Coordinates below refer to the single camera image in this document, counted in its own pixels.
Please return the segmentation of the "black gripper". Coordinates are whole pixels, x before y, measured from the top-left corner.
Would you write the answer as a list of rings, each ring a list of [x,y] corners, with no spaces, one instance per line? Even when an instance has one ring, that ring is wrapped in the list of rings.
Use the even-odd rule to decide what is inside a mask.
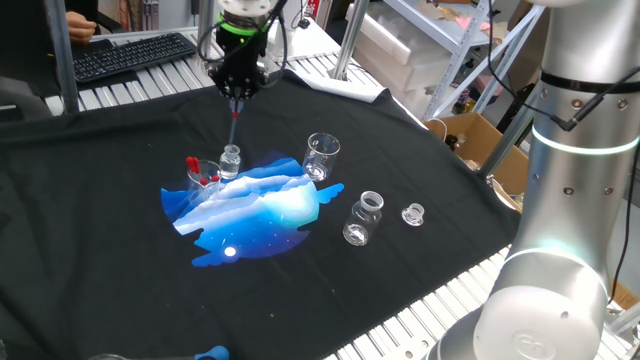
[[[267,34],[255,32],[243,36],[228,30],[219,30],[216,43],[223,50],[221,64],[208,69],[207,75],[219,92],[230,101],[232,113],[240,113],[244,102],[253,98],[266,84],[267,75],[258,69],[258,58],[266,53]]]

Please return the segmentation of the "bare person hand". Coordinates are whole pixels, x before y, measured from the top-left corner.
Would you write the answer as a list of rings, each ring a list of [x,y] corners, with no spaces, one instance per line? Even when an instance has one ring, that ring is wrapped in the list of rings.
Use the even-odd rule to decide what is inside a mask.
[[[69,39],[72,45],[87,45],[98,30],[98,24],[84,15],[68,11],[66,13]]]

